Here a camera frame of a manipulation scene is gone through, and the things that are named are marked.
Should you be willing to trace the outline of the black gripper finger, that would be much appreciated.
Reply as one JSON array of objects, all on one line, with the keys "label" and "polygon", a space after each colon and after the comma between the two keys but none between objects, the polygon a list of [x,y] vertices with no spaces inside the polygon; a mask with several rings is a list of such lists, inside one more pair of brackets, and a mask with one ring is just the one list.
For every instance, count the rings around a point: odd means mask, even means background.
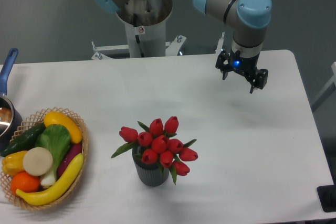
[{"label": "black gripper finger", "polygon": [[262,90],[265,87],[268,81],[268,70],[256,69],[252,73],[245,72],[244,77],[251,85],[249,93],[252,94],[254,90]]},{"label": "black gripper finger", "polygon": [[236,67],[234,66],[235,60],[235,54],[232,51],[230,53],[227,53],[226,51],[221,51],[219,53],[215,67],[222,73],[223,80],[227,78],[229,72],[236,70]]}]

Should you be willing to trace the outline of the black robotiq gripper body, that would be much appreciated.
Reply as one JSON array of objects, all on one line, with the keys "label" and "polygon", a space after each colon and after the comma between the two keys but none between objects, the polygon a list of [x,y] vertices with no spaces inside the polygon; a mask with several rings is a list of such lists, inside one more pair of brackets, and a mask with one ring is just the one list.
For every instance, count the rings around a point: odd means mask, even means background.
[{"label": "black robotiq gripper body", "polygon": [[241,50],[237,50],[236,52],[231,50],[226,70],[229,72],[233,71],[241,76],[244,76],[247,80],[256,79],[259,54],[249,58],[242,57],[242,54]]}]

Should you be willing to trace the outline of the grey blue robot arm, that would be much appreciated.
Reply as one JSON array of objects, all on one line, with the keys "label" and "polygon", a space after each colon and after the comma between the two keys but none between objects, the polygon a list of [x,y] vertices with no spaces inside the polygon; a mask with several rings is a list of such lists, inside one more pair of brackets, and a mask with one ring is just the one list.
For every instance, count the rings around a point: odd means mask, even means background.
[{"label": "grey blue robot arm", "polygon": [[[105,12],[116,14],[127,32],[132,58],[166,56],[166,21],[172,0],[94,0]],[[271,20],[271,0],[192,0],[202,14],[233,29],[230,52],[217,49],[216,68],[223,77],[229,72],[243,76],[252,90],[263,89],[268,70],[257,61]]]}]

